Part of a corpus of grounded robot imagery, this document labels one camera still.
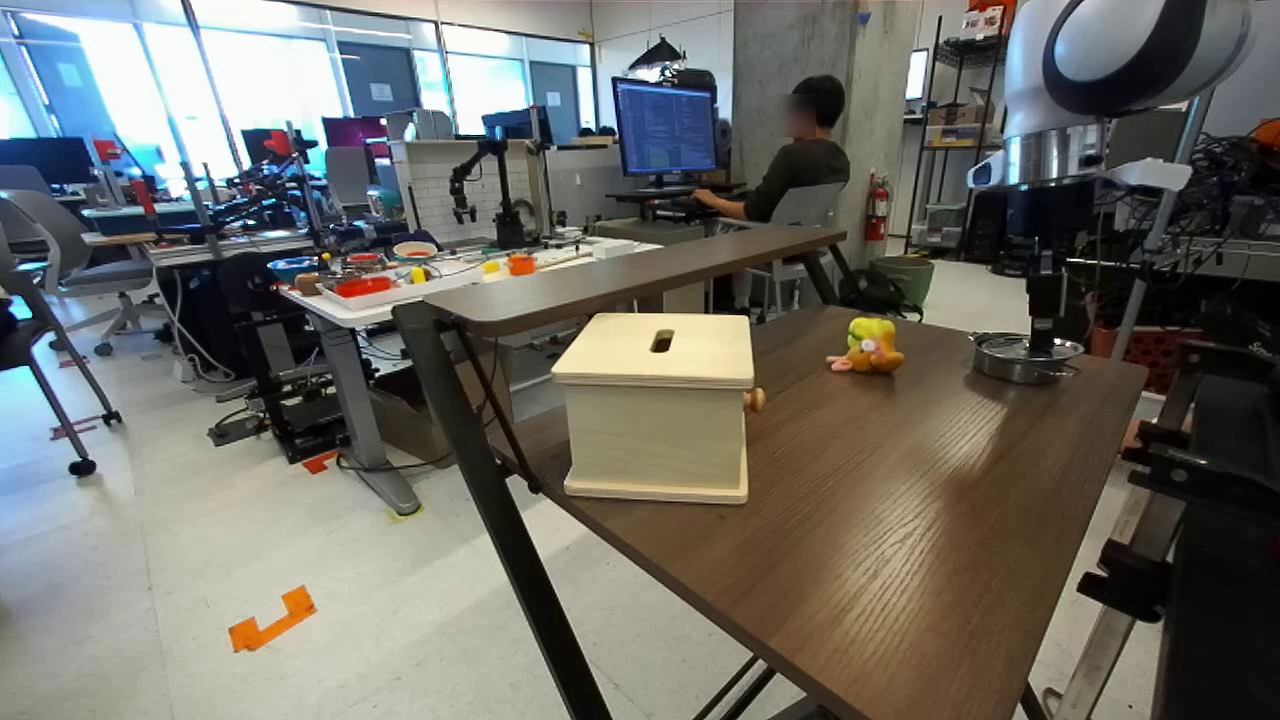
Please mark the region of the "dark monitor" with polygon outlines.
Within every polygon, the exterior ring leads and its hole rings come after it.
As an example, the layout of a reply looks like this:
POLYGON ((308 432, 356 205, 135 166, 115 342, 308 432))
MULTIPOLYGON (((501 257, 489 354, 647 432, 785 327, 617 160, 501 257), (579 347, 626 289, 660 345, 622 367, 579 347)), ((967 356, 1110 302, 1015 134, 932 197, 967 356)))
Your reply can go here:
POLYGON ((32 167, 55 186, 97 182, 95 163, 79 137, 0 138, 0 165, 32 167))

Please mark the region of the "pale wooden box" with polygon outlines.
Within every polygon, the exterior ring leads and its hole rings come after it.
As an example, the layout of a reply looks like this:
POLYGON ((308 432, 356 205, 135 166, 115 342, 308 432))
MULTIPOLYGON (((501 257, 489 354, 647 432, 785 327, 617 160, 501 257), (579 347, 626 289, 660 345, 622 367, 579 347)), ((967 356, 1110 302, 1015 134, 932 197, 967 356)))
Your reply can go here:
POLYGON ((740 315, 596 314, 552 369, 570 437, 564 492, 746 503, 751 340, 740 315))

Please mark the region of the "grey swivel chair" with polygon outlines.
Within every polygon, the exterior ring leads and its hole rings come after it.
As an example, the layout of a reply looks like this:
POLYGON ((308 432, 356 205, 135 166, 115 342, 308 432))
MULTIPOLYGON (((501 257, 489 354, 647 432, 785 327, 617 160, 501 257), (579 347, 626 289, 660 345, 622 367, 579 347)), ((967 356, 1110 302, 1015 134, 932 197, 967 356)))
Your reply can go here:
POLYGON ((115 334, 143 331, 142 315, 161 313, 156 302, 137 304, 132 295, 154 282, 154 266, 132 258, 91 266, 93 250, 87 227, 52 196, 31 190, 0 190, 0 272, 41 275, 35 282, 49 297, 116 297, 118 309, 88 316, 67 327, 74 332, 104 325, 93 352, 114 354, 115 334))

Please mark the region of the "computer monitor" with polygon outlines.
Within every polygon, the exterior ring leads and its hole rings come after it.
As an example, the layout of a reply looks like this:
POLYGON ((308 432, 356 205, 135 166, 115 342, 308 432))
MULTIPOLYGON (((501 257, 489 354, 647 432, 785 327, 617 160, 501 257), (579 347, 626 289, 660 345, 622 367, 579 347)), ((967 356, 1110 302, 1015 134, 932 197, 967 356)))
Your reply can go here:
POLYGON ((646 176, 663 184, 667 176, 722 168, 714 90, 630 78, 613 78, 611 85, 625 176, 646 176))

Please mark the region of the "red fire extinguisher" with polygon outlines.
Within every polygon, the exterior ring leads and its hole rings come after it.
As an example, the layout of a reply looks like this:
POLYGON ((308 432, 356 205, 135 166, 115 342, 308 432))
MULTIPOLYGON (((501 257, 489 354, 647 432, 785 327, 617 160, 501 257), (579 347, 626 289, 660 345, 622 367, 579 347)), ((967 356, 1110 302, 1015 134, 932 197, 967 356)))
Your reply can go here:
POLYGON ((890 182, 878 170, 872 169, 869 174, 867 195, 867 218, 864 223, 864 242, 883 243, 887 238, 887 223, 892 204, 890 182))

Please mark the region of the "black desk lamp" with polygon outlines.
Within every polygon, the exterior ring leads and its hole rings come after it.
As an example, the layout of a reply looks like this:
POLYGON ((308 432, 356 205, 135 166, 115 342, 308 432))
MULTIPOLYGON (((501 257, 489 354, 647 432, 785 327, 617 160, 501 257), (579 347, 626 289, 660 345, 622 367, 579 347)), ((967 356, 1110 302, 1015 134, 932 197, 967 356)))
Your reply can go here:
POLYGON ((686 60, 684 50, 675 46, 664 35, 658 35, 658 40, 628 64, 627 76, 645 82, 659 82, 682 70, 686 60))

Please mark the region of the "green bin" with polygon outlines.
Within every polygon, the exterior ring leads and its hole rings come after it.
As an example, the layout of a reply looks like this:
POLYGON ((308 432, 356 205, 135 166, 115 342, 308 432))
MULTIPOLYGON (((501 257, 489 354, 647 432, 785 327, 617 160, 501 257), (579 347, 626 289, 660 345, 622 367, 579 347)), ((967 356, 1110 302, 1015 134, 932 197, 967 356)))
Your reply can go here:
POLYGON ((923 309, 934 277, 934 264, 928 258, 913 255, 883 256, 870 261, 870 266, 887 275, 913 305, 923 309))

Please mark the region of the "window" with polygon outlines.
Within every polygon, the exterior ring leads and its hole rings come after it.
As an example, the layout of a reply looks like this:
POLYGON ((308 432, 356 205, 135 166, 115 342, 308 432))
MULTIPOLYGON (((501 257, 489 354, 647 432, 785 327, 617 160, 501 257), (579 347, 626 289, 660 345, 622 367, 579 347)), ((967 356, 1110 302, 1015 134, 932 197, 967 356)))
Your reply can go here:
POLYGON ((588 6, 531 0, 0 0, 0 138, 113 145, 111 168, 229 176, 244 135, 329 118, 444 114, 456 135, 541 108, 564 142, 599 120, 588 6))

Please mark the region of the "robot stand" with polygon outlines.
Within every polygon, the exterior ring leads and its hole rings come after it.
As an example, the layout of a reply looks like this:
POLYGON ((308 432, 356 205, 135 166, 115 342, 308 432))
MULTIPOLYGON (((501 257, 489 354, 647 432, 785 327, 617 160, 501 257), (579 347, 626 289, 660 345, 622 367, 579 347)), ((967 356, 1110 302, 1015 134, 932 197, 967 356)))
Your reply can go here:
POLYGON ((1187 341, 1124 452, 1137 516, 1076 591, 1101 606, 1034 720, 1091 720, 1139 623, 1160 626, 1151 720, 1280 720, 1280 363, 1187 341))

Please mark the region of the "person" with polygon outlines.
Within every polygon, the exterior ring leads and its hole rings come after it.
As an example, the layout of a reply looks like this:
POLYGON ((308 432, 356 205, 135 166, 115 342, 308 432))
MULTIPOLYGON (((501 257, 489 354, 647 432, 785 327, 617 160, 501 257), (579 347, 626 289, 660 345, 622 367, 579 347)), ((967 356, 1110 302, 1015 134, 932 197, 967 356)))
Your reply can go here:
POLYGON ((767 223, 790 190, 846 184, 849 156, 832 140, 845 102, 844 83, 835 76, 801 79, 785 100, 790 141, 777 150, 762 182, 744 200, 722 199, 704 188, 694 190, 692 200, 728 219, 767 223))

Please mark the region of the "red crate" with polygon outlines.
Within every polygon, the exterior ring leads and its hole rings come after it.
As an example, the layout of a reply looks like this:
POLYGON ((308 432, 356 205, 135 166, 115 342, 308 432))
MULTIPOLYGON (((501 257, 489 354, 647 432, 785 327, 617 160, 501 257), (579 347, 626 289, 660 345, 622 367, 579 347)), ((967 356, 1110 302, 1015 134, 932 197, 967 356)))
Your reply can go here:
MULTIPOLYGON (((1178 369, 1178 347, 1188 340, 1202 340, 1203 331, 1190 327, 1137 325, 1128 341, 1124 361, 1147 369, 1144 392, 1166 395, 1178 369)), ((1089 354, 1111 357, 1119 328, 1094 324, 1088 334, 1089 354)))

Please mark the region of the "white standing desk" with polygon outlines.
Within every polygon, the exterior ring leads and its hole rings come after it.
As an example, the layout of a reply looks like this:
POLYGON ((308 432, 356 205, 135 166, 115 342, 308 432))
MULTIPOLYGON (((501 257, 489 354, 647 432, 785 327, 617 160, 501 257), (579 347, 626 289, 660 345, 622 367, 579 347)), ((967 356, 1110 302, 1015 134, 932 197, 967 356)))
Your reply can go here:
POLYGON ((379 290, 356 299, 343 299, 321 290, 306 295, 297 286, 278 286, 276 293, 300 306, 311 327, 320 336, 320 346, 334 382, 335 395, 346 424, 347 443, 339 457, 392 511, 401 516, 417 512, 420 500, 403 473, 387 456, 379 430, 370 380, 362 364, 358 331, 390 320, 390 313, 402 304, 425 299, 430 293, 456 290, 483 282, 500 282, 508 272, 485 272, 486 263, 502 263, 506 252, 480 249, 479 245, 438 252, 428 260, 428 281, 411 284, 410 268, 399 264, 384 270, 390 278, 389 290, 379 290))

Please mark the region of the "yellow orange plush toy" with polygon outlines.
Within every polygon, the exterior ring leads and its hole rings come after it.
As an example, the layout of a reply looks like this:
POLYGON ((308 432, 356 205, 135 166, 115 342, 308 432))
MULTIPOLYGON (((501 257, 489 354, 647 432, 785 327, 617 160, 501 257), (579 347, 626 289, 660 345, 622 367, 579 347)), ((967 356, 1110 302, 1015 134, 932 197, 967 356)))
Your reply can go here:
POLYGON ((826 359, 837 373, 892 374, 905 355, 896 348, 896 325, 881 316, 855 316, 847 327, 847 351, 826 359))

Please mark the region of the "black metal shelf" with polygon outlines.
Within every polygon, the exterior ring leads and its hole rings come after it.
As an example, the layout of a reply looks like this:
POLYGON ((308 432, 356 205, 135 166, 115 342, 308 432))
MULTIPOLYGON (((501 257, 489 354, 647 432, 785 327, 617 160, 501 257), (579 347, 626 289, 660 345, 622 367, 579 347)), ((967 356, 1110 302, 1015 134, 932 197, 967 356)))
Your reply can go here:
POLYGON ((916 142, 908 254, 964 259, 969 252, 977 192, 963 176, 1000 147, 1010 24, 1006 6, 973 0, 957 18, 936 17, 931 46, 913 54, 904 118, 916 142))

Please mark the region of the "black backpack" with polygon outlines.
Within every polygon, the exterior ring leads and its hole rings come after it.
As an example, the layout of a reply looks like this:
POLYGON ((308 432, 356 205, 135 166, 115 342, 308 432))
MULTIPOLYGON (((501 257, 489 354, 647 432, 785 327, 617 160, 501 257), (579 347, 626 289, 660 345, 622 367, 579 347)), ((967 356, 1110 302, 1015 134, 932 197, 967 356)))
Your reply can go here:
POLYGON ((915 319, 923 322, 925 313, 920 304, 911 301, 901 284, 873 268, 850 270, 838 284, 840 301, 845 307, 879 316, 915 319))

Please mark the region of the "grey office chair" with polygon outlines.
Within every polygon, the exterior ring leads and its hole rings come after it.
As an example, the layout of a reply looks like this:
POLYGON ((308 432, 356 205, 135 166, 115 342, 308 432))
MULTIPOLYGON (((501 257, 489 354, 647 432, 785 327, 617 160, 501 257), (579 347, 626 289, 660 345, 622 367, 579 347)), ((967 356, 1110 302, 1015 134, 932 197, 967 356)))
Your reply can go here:
MULTIPOLYGON (((777 204, 768 225, 828 227, 842 183, 814 184, 790 190, 777 204)), ((753 290, 756 279, 765 283, 764 300, 751 318, 763 324, 772 316, 783 315, 800 307, 803 284, 809 281, 809 273, 803 260, 773 260, 764 266, 745 270, 749 277, 748 288, 753 290)))

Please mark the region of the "silver pot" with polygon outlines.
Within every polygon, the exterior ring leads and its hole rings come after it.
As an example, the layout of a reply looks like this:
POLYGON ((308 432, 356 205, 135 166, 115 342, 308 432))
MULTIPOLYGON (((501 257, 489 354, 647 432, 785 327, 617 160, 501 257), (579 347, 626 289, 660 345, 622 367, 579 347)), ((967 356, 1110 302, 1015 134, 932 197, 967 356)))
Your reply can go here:
POLYGON ((969 340, 975 372, 1019 386, 1046 386, 1073 377, 1078 369, 1071 361, 1085 352, 1078 342, 1061 338, 1034 350, 1029 334, 1006 332, 975 332, 969 340))

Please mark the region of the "cardboard box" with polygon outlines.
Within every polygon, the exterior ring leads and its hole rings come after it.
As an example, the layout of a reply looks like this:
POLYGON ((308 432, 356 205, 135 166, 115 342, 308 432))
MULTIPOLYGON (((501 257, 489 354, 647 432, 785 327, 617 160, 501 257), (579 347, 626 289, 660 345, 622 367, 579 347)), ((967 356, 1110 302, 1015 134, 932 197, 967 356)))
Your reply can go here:
MULTIPOLYGON (((509 414, 509 384, 506 379, 506 360, 500 354, 484 354, 481 368, 495 393, 498 407, 509 414)), ((495 411, 485 395, 477 370, 470 361, 454 365, 468 402, 481 419, 495 421, 495 411)), ((453 464, 451 447, 436 427, 435 413, 429 404, 419 375, 412 366, 381 373, 369 387, 379 433, 389 446, 431 465, 453 464)))

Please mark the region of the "white tiled panel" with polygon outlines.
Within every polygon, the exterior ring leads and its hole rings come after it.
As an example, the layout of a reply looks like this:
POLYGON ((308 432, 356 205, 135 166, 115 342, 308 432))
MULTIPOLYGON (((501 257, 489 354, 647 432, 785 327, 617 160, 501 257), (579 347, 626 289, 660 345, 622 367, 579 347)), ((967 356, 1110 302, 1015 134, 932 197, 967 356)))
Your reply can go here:
MULTIPOLYGON (((448 247, 497 240, 502 197, 497 159, 486 156, 468 173, 463 183, 467 208, 461 211, 461 222, 454 217, 449 192, 452 170, 477 151, 476 140, 394 141, 388 147, 410 229, 426 231, 448 247)), ((541 160, 530 152, 527 141, 508 142, 509 197, 525 232, 535 236, 549 231, 541 160)))

